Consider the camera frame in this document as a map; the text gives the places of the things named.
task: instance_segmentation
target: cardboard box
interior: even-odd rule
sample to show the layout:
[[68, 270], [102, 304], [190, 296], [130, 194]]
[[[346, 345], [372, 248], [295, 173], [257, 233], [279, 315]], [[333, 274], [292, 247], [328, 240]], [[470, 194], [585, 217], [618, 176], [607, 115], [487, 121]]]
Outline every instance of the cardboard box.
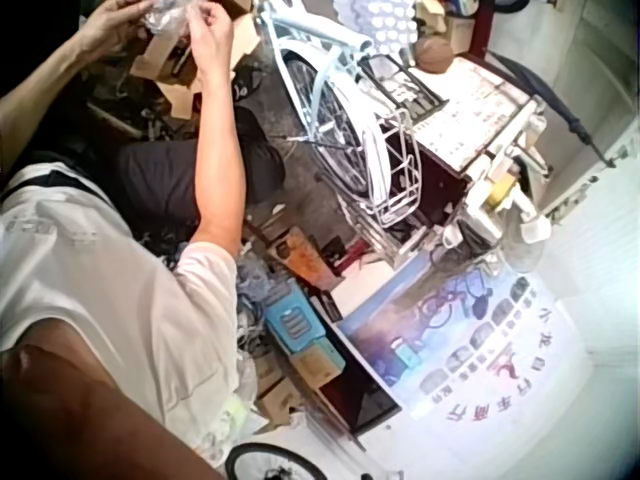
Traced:
[[[250, 12], [250, 0], [221, 0], [229, 17], [233, 20], [233, 45], [231, 48], [230, 79], [233, 69], [240, 59], [251, 53], [260, 37], [253, 24]], [[171, 116], [189, 120], [193, 113], [193, 96], [202, 91], [198, 79], [197, 69], [193, 58], [190, 57], [178, 78], [170, 75], [173, 61], [167, 59], [180, 39], [180, 33], [166, 33], [155, 35], [144, 54], [138, 56], [131, 66], [130, 74], [156, 82], [163, 95], [171, 103]]]
[[289, 425], [289, 410], [302, 404], [302, 395], [288, 378], [283, 378], [264, 397], [256, 401], [258, 410], [270, 426]]
[[475, 19], [447, 17], [446, 23], [447, 31], [444, 34], [444, 38], [449, 41], [453, 53], [458, 55], [459, 53], [468, 52], [471, 46], [473, 28], [476, 24]]
[[284, 375], [274, 352], [256, 358], [256, 376], [258, 377], [258, 398], [275, 385]]
[[314, 390], [342, 373], [346, 362], [327, 337], [315, 339], [302, 352], [289, 357], [291, 364]]

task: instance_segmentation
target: hand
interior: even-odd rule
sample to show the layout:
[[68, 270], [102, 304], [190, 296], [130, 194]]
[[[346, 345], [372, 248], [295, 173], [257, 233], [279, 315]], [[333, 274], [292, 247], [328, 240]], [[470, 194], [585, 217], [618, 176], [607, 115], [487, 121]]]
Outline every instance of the hand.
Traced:
[[151, 10], [154, 0], [105, 0], [76, 33], [79, 55], [86, 63], [124, 45], [135, 34], [138, 21]]
[[233, 26], [217, 3], [196, 3], [187, 7], [191, 50], [203, 87], [212, 81], [229, 83]]

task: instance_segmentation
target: bicycle wheel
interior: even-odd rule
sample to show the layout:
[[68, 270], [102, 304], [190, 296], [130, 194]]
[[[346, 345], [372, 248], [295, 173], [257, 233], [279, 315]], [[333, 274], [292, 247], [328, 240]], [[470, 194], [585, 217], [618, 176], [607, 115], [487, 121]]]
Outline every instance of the bicycle wheel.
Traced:
[[268, 443], [243, 443], [224, 464], [228, 480], [327, 480], [306, 458]]
[[[311, 121], [313, 82], [317, 71], [300, 55], [288, 52], [284, 58], [289, 75], [302, 103], [304, 126]], [[314, 149], [326, 170], [353, 195], [368, 198], [367, 160], [362, 144], [349, 119], [328, 83], [322, 87], [317, 116], [317, 138]]]

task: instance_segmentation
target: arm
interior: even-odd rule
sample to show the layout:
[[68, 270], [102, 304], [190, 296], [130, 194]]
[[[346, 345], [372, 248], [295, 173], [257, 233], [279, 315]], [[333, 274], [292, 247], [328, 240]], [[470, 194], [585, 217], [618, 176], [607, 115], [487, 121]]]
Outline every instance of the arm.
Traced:
[[191, 242], [209, 242], [235, 255], [240, 247], [245, 176], [231, 97], [233, 29], [216, 3], [189, 8], [193, 56], [202, 82], [195, 192], [200, 225]]
[[106, 0], [73, 37], [0, 99], [0, 181], [27, 146], [51, 103], [80, 69], [127, 38], [151, 0]]

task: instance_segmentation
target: box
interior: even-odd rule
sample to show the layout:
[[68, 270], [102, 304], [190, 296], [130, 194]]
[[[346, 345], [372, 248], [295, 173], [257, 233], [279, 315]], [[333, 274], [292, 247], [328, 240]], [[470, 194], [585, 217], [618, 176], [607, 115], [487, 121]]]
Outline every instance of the box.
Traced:
[[284, 375], [274, 352], [254, 360], [258, 377], [258, 398], [275, 385]]
[[294, 279], [275, 285], [263, 302], [269, 329], [288, 354], [304, 350], [326, 331]]
[[289, 359], [307, 385], [314, 390], [340, 375], [346, 365], [344, 358], [327, 337], [315, 339], [306, 349]]
[[476, 21], [473, 18], [447, 17], [447, 31], [444, 38], [449, 41], [453, 53], [458, 55], [469, 51]]
[[[256, 48], [260, 43], [260, 37], [255, 30], [252, 14], [249, 13], [251, 10], [249, 0], [222, 0], [220, 3], [233, 20], [234, 36], [229, 66], [230, 79], [232, 79], [233, 69], [244, 55]], [[193, 97], [202, 91], [202, 86], [190, 54], [185, 56], [187, 60], [181, 64], [181, 72], [177, 77], [171, 75], [174, 65], [181, 60], [167, 61], [167, 59], [180, 40], [180, 36], [180, 32], [155, 35], [145, 52], [134, 60], [129, 73], [155, 81], [171, 104], [171, 116], [189, 120], [193, 113]]]
[[256, 401], [256, 407], [269, 419], [271, 427], [289, 425], [289, 410], [301, 404], [302, 395], [286, 377]]

